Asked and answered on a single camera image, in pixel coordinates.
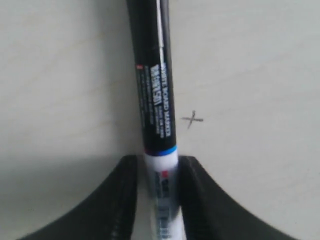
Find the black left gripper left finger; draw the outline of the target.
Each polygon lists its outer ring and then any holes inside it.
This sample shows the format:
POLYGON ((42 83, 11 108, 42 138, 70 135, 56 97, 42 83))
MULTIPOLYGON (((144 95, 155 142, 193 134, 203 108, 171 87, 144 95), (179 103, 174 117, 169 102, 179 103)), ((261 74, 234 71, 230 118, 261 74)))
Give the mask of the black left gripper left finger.
POLYGON ((72 210, 24 240, 130 240, 138 199, 138 158, 123 156, 108 177, 72 210))

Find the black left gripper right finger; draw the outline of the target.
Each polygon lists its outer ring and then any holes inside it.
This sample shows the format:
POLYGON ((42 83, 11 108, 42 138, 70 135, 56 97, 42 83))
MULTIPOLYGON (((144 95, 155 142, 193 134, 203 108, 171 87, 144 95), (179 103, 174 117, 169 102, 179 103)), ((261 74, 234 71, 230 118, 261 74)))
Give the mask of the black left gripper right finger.
POLYGON ((179 156, 178 198, 188 240, 293 239, 236 202, 193 156, 179 156))

